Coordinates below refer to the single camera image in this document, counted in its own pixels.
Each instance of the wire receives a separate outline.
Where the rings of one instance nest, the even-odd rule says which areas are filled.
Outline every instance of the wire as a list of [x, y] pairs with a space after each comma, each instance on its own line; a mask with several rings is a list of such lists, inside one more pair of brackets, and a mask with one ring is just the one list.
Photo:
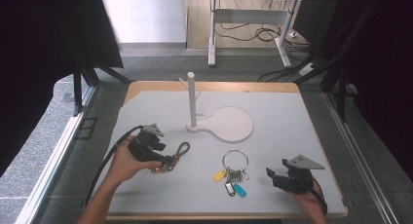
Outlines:
[[100, 174], [102, 173], [104, 167], [106, 166], [106, 164], [109, 162], [110, 158], [112, 157], [112, 155], [116, 152], [116, 150], [118, 149], [119, 145], [121, 145], [122, 142], [124, 142], [124, 140], [134, 131], [136, 131], [137, 129], [142, 129], [143, 126], [137, 126], [134, 127], [133, 129], [131, 129], [130, 131], [126, 132], [124, 135], [122, 135], [122, 137], [120, 137], [118, 139], [118, 141], [116, 141], [116, 143], [112, 146], [112, 148], [110, 149], [109, 153], [107, 153], [106, 157], [104, 158], [102, 164], [100, 165], [99, 169], [97, 170], [96, 175], [94, 176], [94, 181], [91, 184], [91, 187], [89, 188], [89, 192], [88, 195], [86, 196], [85, 200], [83, 201], [83, 208], [86, 208], [86, 206], [89, 203], [89, 200], [91, 199], [92, 196], [92, 192], [94, 191], [94, 186], [97, 183], [97, 180], [100, 178]]
[[220, 23], [220, 24], [221, 24], [222, 29], [225, 29], [225, 30], [237, 29], [237, 28], [240, 28], [240, 27], [244, 27], [244, 26], [249, 25], [249, 23], [244, 23], [244, 24], [241, 24], [241, 25], [238, 25], [238, 26], [234, 26], [234, 27], [224, 27], [223, 23]]
[[283, 10], [285, 10], [286, 1], [287, 1], [287, 0], [285, 0], [284, 6], [282, 7]]
[[270, 0], [270, 6], [268, 7], [268, 10], [270, 10], [271, 7], [273, 6], [273, 2], [274, 2], [274, 0]]
[[[231, 39], [234, 39], [234, 40], [237, 40], [237, 41], [251, 41], [255, 38], [258, 38], [259, 40], [261, 40], [263, 42], [271, 42], [271, 41], [274, 41], [274, 39], [276, 37], [279, 37], [281, 35], [280, 28], [277, 27], [276, 25], [275, 25], [275, 27], [276, 27], [277, 30], [274, 30], [274, 29], [271, 29], [271, 28], [266, 28], [266, 27], [264, 27], [264, 24], [263, 24], [260, 28], [255, 30], [255, 35], [253, 37], [250, 37], [250, 38], [247, 38], [247, 39], [237, 38], [237, 37], [233, 37], [233, 36], [229, 36], [229, 35], [223, 35], [223, 34], [217, 32], [216, 30], [215, 30], [215, 33], [218, 36], [231, 38]], [[268, 35], [270, 35], [270, 39], [263, 38], [262, 35], [261, 35], [262, 33], [267, 33]]]
[[261, 5], [261, 9], [264, 8], [264, 5], [268, 2], [268, 0], [265, 0], [265, 2]]
[[238, 9], [240, 9], [240, 6], [238, 5], [237, 0], [234, 0], [234, 2], [235, 2], [235, 5], [237, 5]]
[[301, 70], [302, 68], [304, 68], [304, 66], [306, 66], [310, 61], [312, 61], [314, 59], [313, 56], [308, 56], [304, 61], [302, 61], [300, 64], [298, 64], [295, 67], [291, 67], [291, 68], [286, 68], [283, 70], [278, 70], [278, 71], [271, 71], [268, 73], [265, 73], [263, 75], [261, 75], [257, 82], [260, 82], [261, 79], [263, 79], [266, 76], [270, 76], [270, 75], [274, 75], [274, 74], [279, 74], [278, 76], [267, 80], [265, 82], [272, 82], [272, 81], [277, 81], [279, 78], [284, 77], [283, 81], [285, 82], [288, 78], [290, 78], [292, 75], [294, 75], [295, 73], [297, 73], [299, 70]]
[[311, 46], [311, 44], [291, 42], [286, 39], [284, 40], [284, 42], [290, 48], [301, 50], [301, 51], [306, 51], [306, 52], [309, 50], [309, 47]]
[[299, 59], [299, 58], [295, 57], [295, 56], [293, 55], [293, 53], [306, 53], [306, 52], [301, 51], [301, 50], [289, 51], [289, 52], [288, 52], [288, 56], [291, 57], [291, 58], [294, 59], [294, 60], [297, 60], [297, 61], [303, 61], [303, 60], [305, 60], [305, 59]]

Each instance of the key ring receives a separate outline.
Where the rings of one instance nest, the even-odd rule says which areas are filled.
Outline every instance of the key ring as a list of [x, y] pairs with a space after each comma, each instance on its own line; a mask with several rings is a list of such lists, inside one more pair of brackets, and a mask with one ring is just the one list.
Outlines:
[[248, 157], [246, 156], [246, 154], [245, 154], [243, 151], [241, 151], [241, 150], [239, 150], [239, 149], [231, 149], [230, 151], [228, 151], [228, 152], [224, 155], [224, 157], [222, 157], [222, 165], [225, 167], [225, 169], [230, 169], [230, 167], [227, 167], [227, 166], [225, 165], [225, 157], [226, 157], [229, 153], [232, 153], [232, 152], [239, 152], [239, 153], [242, 153], [242, 154], [244, 155], [244, 157], [245, 157], [245, 159], [246, 159], [246, 165], [245, 165], [244, 168], [238, 169], [238, 170], [239, 170], [239, 171], [244, 171], [244, 170], [246, 170], [246, 168], [248, 168]]
[[[225, 165], [225, 157], [233, 152], [238, 152], [244, 155], [245, 159], [246, 159], [246, 164], [243, 168], [241, 169], [231, 169], [230, 167], [228, 167], [227, 165]], [[230, 151], [228, 151], [224, 157], [222, 157], [222, 165], [225, 168], [225, 173], [227, 175], [227, 181], [231, 181], [231, 182], [241, 182], [243, 181], [243, 176], [241, 175], [241, 173], [244, 174], [245, 178], [248, 179], [248, 175], [246, 174], [245, 170], [248, 168], [248, 156], [246, 155], [246, 153], [244, 153], [243, 151], [239, 150], [239, 149], [231, 149]]]

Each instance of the white pole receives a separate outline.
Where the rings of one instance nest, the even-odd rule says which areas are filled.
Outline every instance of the white pole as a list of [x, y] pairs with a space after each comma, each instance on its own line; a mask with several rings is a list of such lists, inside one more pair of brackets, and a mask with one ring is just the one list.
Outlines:
[[284, 22], [283, 29], [282, 29], [282, 35], [280, 36], [280, 47], [283, 46], [286, 33], [288, 32], [289, 24], [291, 23], [292, 16], [294, 15], [295, 5], [297, 4], [297, 0], [291, 0], [291, 1], [292, 2], [289, 5], [289, 9], [285, 17], [285, 22]]
[[212, 45], [215, 44], [215, 14], [216, 14], [216, 6], [215, 6], [215, 1], [216, 0], [210, 0], [210, 35], [209, 35], [209, 40]]
[[188, 72], [188, 93], [189, 93], [189, 110], [191, 111], [191, 127], [197, 126], [196, 105], [195, 105], [195, 75], [193, 72]]

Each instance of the floor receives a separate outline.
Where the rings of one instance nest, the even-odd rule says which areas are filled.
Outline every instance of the floor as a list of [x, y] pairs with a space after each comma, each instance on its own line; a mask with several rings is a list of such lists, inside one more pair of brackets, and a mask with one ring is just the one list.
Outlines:
[[[130, 66], [122, 72], [126, 72], [125, 74], [129, 75], [135, 73], [134, 69], [138, 67], [138, 64], [133, 64], [131, 57], [142, 60], [153, 58], [152, 60], [155, 61], [157, 57], [158, 61], [161, 61], [162, 57], [206, 56], [207, 51], [203, 49], [204, 47], [204, 45], [193, 45], [192, 48], [187, 49], [185, 46], [174, 44], [143, 46], [139, 44], [124, 44], [121, 45], [121, 55], [130, 62], [128, 63]], [[257, 46], [254, 50], [220, 49], [217, 51], [217, 55], [221, 59], [221, 64], [225, 64], [226, 59], [234, 59], [235, 56], [249, 56], [251, 60], [254, 60], [261, 56], [275, 55], [277, 51], [272, 48], [272, 46]], [[209, 71], [210, 73], [217, 73], [217, 77], [219, 76], [219, 70]], [[18, 217], [22, 215], [31, 215], [34, 219], [33, 223], [56, 223], [57, 221], [73, 223], [77, 219], [82, 210], [81, 201], [87, 189], [85, 184], [88, 184], [94, 176], [94, 169], [99, 165], [101, 158], [106, 152], [105, 147], [100, 146], [99, 150], [95, 151], [96, 147], [93, 146], [100, 145], [101, 142], [108, 142], [110, 129], [113, 128], [116, 122], [116, 109], [122, 106], [124, 94], [128, 88], [127, 85], [117, 82], [103, 72], [98, 70], [97, 72], [102, 82], [88, 103], [91, 108], [88, 109], [86, 117], [98, 119], [94, 132], [95, 135], [98, 135], [98, 139], [94, 141], [85, 140], [84, 138], [87, 138], [88, 134], [85, 131], [76, 131], [74, 143], [67, 147], [66, 156], [61, 158], [60, 169], [55, 171], [56, 178], [48, 181], [51, 184], [50, 190], [44, 194], [45, 199], [42, 203], [38, 204], [39, 211], [37, 213], [20, 213], [24, 206], [28, 204], [27, 202], [30, 202], [29, 199], [32, 193], [35, 192], [33, 188], [38, 187], [39, 176], [41, 176], [45, 165], [48, 164], [48, 160], [53, 155], [54, 150], [56, 150], [56, 146], [62, 141], [62, 133], [65, 132], [66, 126], [73, 120], [72, 79], [71, 77], [66, 77], [57, 82], [55, 97], [46, 114], [7, 172], [0, 178], [1, 223], [15, 223]], [[164, 79], [159, 73], [153, 77]], [[398, 223], [413, 223], [410, 218], [413, 215], [412, 181], [398, 166], [389, 150], [380, 141], [380, 138], [358, 114], [351, 97], [347, 98], [346, 102], [348, 121], [345, 123], [344, 129], [341, 129], [343, 125], [334, 118], [334, 114], [329, 108], [328, 97], [325, 97], [319, 91], [317, 82], [319, 82], [319, 78], [312, 80], [310, 83], [303, 84], [300, 86], [300, 91], [302, 91], [321, 144], [324, 146], [324, 151], [344, 195], [345, 205], [349, 208], [348, 217], [333, 219], [330, 222], [389, 223], [382, 218], [381, 209], [378, 205], [388, 203], [391, 205], [391, 211], [394, 212]], [[85, 95], [87, 90], [88, 87], [83, 82]], [[345, 131], [346, 128], [351, 130], [351, 139], [346, 138], [340, 132]], [[349, 140], [357, 144], [358, 150], [348, 146]], [[361, 162], [357, 161], [360, 160], [360, 157], [354, 156], [357, 153], [362, 155]], [[372, 174], [373, 177], [364, 175], [366, 168], [359, 166], [363, 165], [363, 163], [368, 165], [367, 174]], [[371, 187], [374, 188], [377, 185], [379, 190], [371, 190]], [[374, 194], [376, 191], [381, 191], [383, 194]], [[375, 196], [379, 197], [381, 201], [375, 200]], [[282, 223], [308, 222], [306, 220], [283, 220]]]

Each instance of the cable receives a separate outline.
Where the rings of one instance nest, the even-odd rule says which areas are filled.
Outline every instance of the cable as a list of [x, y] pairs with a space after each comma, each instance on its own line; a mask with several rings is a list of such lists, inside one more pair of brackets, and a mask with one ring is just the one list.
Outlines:
[[271, 7], [273, 6], [273, 2], [274, 2], [274, 0], [270, 0], [270, 6], [268, 7], [268, 10], [270, 10]]
[[265, 81], [265, 82], [275, 81], [275, 80], [279, 79], [280, 77], [285, 77], [285, 76], [286, 76], [286, 78], [284, 79], [284, 81], [286, 81], [289, 77], [291, 77], [291, 76], [292, 76], [293, 74], [295, 74], [297, 71], [299, 71], [299, 70], [301, 70], [302, 68], [304, 68], [304, 66], [306, 66], [306, 65], [307, 65], [310, 61], [312, 61], [313, 59], [314, 59], [313, 56], [308, 56], [304, 61], [302, 61], [300, 64], [298, 64], [298, 65], [295, 66], [295, 67], [291, 67], [291, 68], [286, 68], [286, 69], [283, 69], [283, 70], [271, 71], [271, 72], [265, 73], [265, 74], [261, 75], [261, 76], [258, 78], [257, 82], [260, 82], [260, 80], [263, 79], [263, 78], [266, 77], [266, 76], [274, 75], [274, 74], [278, 74], [278, 73], [281, 73], [281, 74], [278, 75], [278, 76], [276, 76], [276, 77], [274, 77], [274, 78], [272, 78], [272, 79], [270, 79], [270, 80], [267, 80], [267, 81]]
[[283, 10], [285, 10], [286, 1], [287, 1], [287, 0], [285, 0], [284, 6], [282, 7]]
[[297, 51], [288, 51], [288, 56], [297, 61], [303, 61], [304, 59], [299, 59], [293, 55], [293, 53], [306, 53], [305, 51], [297, 50]]
[[265, 2], [261, 5], [261, 9], [264, 8], [264, 5], [268, 2], [268, 0], [265, 0]]
[[223, 25], [222, 22], [221, 22], [220, 24], [221, 24], [222, 29], [225, 29], [225, 30], [237, 29], [237, 28], [240, 28], [240, 27], [244, 27], [244, 26], [249, 25], [249, 23], [244, 23], [244, 24], [241, 24], [241, 25], [238, 25], [238, 26], [234, 26], [234, 27], [224, 27], [224, 25]]
[[234, 2], [235, 2], [235, 5], [237, 5], [238, 9], [240, 9], [240, 6], [238, 5], [237, 0], [234, 0]]
[[[278, 27], [278, 30], [276, 31], [276, 30], [271, 29], [271, 28], [265, 28], [264, 25], [262, 25], [261, 28], [258, 28], [258, 29], [255, 30], [255, 36], [253, 36], [251, 38], [247, 38], [247, 39], [237, 38], [237, 37], [233, 37], [233, 36], [229, 36], [229, 35], [223, 35], [223, 34], [217, 32], [216, 30], [215, 30], [215, 33], [218, 36], [231, 38], [231, 39], [234, 39], [234, 40], [237, 40], [237, 41], [251, 41], [255, 38], [258, 38], [259, 40], [261, 40], [263, 42], [272, 42], [272, 41], [274, 41], [274, 39], [276, 37], [281, 35], [279, 29], [280, 28]], [[267, 33], [268, 35], [271, 36], [271, 38], [270, 39], [265, 39], [261, 36], [261, 33]]]
[[94, 176], [94, 181], [91, 184], [91, 187], [89, 188], [89, 192], [88, 195], [86, 196], [85, 200], [83, 201], [83, 208], [86, 208], [86, 206], [89, 203], [89, 200], [91, 199], [92, 196], [92, 192], [94, 191], [94, 186], [97, 183], [97, 180], [100, 178], [100, 174], [102, 173], [104, 167], [106, 166], [106, 164], [109, 162], [110, 158], [112, 157], [112, 155], [116, 152], [116, 150], [118, 149], [119, 145], [121, 145], [122, 142], [124, 142], [124, 140], [131, 135], [132, 132], [138, 130], [138, 129], [142, 129], [143, 126], [137, 126], [134, 127], [133, 129], [131, 129], [130, 131], [126, 132], [124, 135], [122, 135], [122, 137], [120, 137], [118, 139], [118, 141], [116, 141], [116, 143], [112, 146], [112, 148], [110, 149], [109, 153], [107, 153], [106, 157], [104, 158], [102, 164], [100, 165], [99, 169], [97, 170], [96, 175]]

